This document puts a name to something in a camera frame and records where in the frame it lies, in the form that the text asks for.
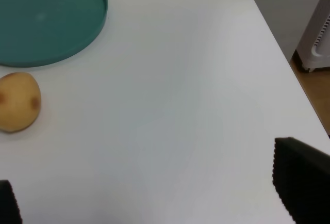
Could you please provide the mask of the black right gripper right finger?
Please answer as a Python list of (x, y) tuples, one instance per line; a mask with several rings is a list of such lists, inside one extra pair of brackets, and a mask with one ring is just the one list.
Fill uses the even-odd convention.
[(295, 223), (329, 223), (329, 155), (293, 137), (276, 138), (273, 185)]

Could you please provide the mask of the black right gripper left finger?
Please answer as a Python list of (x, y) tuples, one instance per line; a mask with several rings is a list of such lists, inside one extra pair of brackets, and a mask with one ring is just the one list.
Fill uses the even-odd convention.
[(20, 209), (8, 180), (1, 180), (1, 223), (3, 224), (22, 224)]

